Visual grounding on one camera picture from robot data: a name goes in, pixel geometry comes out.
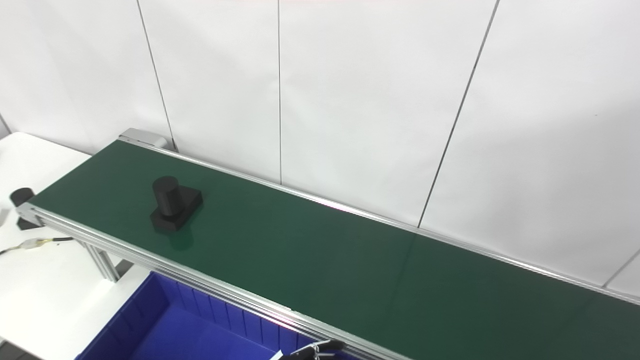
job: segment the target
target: black rectangular base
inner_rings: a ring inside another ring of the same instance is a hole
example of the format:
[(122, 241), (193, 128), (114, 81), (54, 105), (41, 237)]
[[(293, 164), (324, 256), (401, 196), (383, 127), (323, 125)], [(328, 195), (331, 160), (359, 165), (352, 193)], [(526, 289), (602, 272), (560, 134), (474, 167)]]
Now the black rectangular base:
[(27, 220), (24, 220), (23, 218), (18, 218), (18, 222), (16, 222), (15, 224), (18, 225), (20, 230), (29, 230), (29, 229), (35, 229), (36, 227), (42, 227), (42, 226), (36, 225), (36, 224), (34, 224), (32, 222), (28, 222)]
[(159, 209), (155, 209), (151, 213), (151, 222), (155, 227), (169, 231), (178, 231), (186, 222), (194, 211), (202, 204), (202, 193), (200, 190), (180, 186), (180, 195), (184, 201), (184, 210), (182, 213), (173, 217), (166, 217), (160, 213)]

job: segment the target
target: metal bracket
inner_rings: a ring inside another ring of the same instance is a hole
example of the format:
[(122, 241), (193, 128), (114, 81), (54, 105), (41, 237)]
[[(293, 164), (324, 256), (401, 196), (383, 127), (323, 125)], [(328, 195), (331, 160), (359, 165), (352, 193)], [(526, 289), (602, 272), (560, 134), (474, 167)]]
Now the metal bracket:
[(138, 130), (130, 127), (124, 133), (120, 134), (118, 140), (131, 142), (139, 145), (140, 143), (160, 147), (169, 151), (174, 151), (173, 144), (158, 134), (149, 131)]
[(24, 220), (27, 220), (28, 222), (34, 223), (39, 226), (44, 226), (42, 219), (40, 219), (40, 217), (35, 215), (35, 213), (32, 211), (33, 206), (29, 202), (23, 203), (22, 205), (15, 208), (15, 210), (17, 211), (18, 216), (20, 216)]

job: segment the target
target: wall seam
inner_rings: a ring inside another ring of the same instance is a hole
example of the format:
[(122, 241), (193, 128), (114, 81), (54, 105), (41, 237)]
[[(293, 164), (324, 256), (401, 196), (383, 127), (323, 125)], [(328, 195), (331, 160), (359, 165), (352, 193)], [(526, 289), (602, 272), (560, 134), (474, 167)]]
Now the wall seam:
[(633, 255), (631, 255), (631, 258), (629, 258), (624, 264), (622, 264), (622, 266), (616, 272), (614, 272), (613, 275), (608, 278), (608, 280), (604, 282), (602, 287), (606, 288), (622, 271), (624, 271), (624, 269), (629, 266), (629, 264), (633, 262), (633, 260), (638, 257), (638, 255), (640, 255), (640, 249), (638, 249)]
[(158, 84), (158, 91), (160, 92), (160, 100), (162, 101), (162, 107), (164, 110), (164, 117), (166, 118), (166, 124), (169, 127), (169, 135), (171, 136), (171, 143), (173, 144), (173, 148), (176, 152), (178, 151), (178, 146), (175, 144), (175, 138), (173, 137), (173, 130), (171, 129), (171, 122), (169, 121), (169, 113), (166, 110), (166, 105), (164, 103), (164, 95), (162, 93), (162, 87), (160, 86), (160, 78), (158, 77), (158, 71), (156, 69), (156, 61), (154, 59), (153, 51), (151, 51), (151, 43), (149, 42), (149, 35), (147, 33), (147, 25), (145, 24), (145, 18), (142, 16), (142, 8), (140, 7), (140, 0), (136, 0), (136, 4), (138, 5), (138, 13), (140, 13), (140, 21), (142, 23), (142, 30), (145, 32), (145, 40), (147, 41), (147, 48), (149, 49), (149, 56), (151, 57), (151, 65), (154, 68), (154, 75), (156, 76), (156, 83)]
[(278, 125), (280, 139), (280, 185), (282, 185), (282, 81), (280, 79), (280, 0), (278, 1)]
[(473, 68), (471, 69), (471, 74), (469, 75), (469, 80), (467, 81), (467, 86), (465, 87), (465, 91), (462, 94), (462, 100), (460, 101), (460, 106), (458, 106), (458, 112), (456, 113), (456, 118), (453, 120), (453, 125), (451, 126), (451, 131), (449, 132), (449, 137), (447, 138), (447, 143), (444, 146), (444, 150), (442, 151), (442, 156), (440, 157), (440, 162), (438, 164), (438, 168), (436, 169), (436, 174), (433, 177), (433, 182), (431, 183), (431, 188), (429, 189), (429, 195), (427, 195), (427, 200), (424, 203), (424, 207), (422, 209), (422, 214), (420, 215), (420, 220), (418, 221), (418, 227), (422, 225), (422, 220), (424, 219), (424, 214), (427, 210), (427, 205), (429, 204), (429, 200), (431, 199), (431, 194), (433, 193), (433, 188), (436, 185), (436, 181), (438, 179), (438, 175), (440, 174), (440, 169), (442, 168), (442, 162), (444, 161), (444, 157), (447, 154), (447, 150), (449, 149), (449, 144), (451, 143), (451, 137), (453, 136), (453, 132), (456, 129), (456, 124), (458, 123), (458, 119), (460, 118), (460, 112), (462, 111), (462, 106), (465, 104), (465, 99), (467, 98), (467, 93), (469, 91), (469, 87), (471, 86), (471, 81), (474, 78), (474, 74), (476, 73), (476, 67), (480, 60), (480, 55), (482, 55), (482, 51), (484, 49), (484, 44), (486, 43), (486, 39), (489, 35), (489, 30), (491, 30), (491, 25), (493, 24), (493, 18), (495, 17), (495, 13), (498, 10), (498, 5), (500, 5), (500, 0), (496, 0), (495, 5), (493, 6), (493, 11), (491, 12), (491, 17), (489, 18), (489, 23), (486, 26), (486, 30), (484, 31), (484, 37), (482, 42), (480, 43), (480, 49), (478, 49), (478, 54), (476, 56), (476, 62), (474, 63)]
[(13, 134), (13, 131), (11, 131), (11, 128), (9, 127), (9, 124), (7, 124), (6, 121), (4, 121), (4, 117), (2, 116), (2, 114), (0, 114), (0, 124), (2, 124), (4, 126), (4, 128), (7, 131), (7, 133)]

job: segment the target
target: black cylinder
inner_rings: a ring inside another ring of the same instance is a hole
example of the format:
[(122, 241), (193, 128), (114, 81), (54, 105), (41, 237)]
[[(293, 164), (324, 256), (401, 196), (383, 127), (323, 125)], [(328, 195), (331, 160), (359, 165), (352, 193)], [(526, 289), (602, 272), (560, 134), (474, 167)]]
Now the black cylinder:
[(31, 188), (19, 188), (18, 190), (12, 192), (11, 195), (9, 195), (9, 199), (11, 199), (11, 202), (17, 208), (18, 206), (29, 201), (29, 199), (33, 196), (34, 193)]
[(178, 179), (173, 176), (159, 177), (154, 181), (153, 187), (158, 209), (162, 215), (172, 217), (184, 210)]

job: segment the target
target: white table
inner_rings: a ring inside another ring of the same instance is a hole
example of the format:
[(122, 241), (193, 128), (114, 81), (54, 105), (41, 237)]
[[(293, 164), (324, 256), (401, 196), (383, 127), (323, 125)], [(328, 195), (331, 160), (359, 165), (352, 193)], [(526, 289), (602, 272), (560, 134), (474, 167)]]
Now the white table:
[[(20, 231), (12, 191), (43, 190), (89, 155), (24, 133), (0, 140), (0, 250), (29, 238), (62, 237), (48, 228)], [(105, 280), (79, 243), (46, 243), (0, 256), (0, 338), (44, 360), (71, 360), (146, 278), (134, 265)]]

